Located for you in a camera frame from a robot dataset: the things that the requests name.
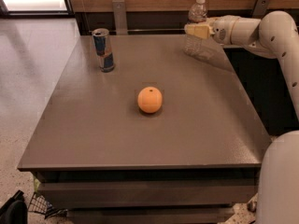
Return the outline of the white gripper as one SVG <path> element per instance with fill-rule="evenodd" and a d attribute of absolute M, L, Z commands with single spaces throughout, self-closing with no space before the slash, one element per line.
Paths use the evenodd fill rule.
<path fill-rule="evenodd" d="M 184 30 L 187 35 L 193 35 L 201 39 L 208 39 L 213 36 L 216 42 L 231 45 L 232 31 L 238 19 L 238 16 L 226 15 L 217 18 L 212 27 L 207 23 L 189 23 L 185 25 Z"/>

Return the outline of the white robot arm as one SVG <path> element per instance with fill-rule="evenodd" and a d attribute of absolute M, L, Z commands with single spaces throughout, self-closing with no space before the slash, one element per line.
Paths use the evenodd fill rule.
<path fill-rule="evenodd" d="M 188 23 L 186 35 L 213 38 L 254 55 L 276 59 L 299 118 L 299 34 L 292 16 L 272 11 L 261 19 L 226 15 Z M 276 137 L 263 156 L 255 220 L 250 224 L 299 224 L 299 131 Z"/>

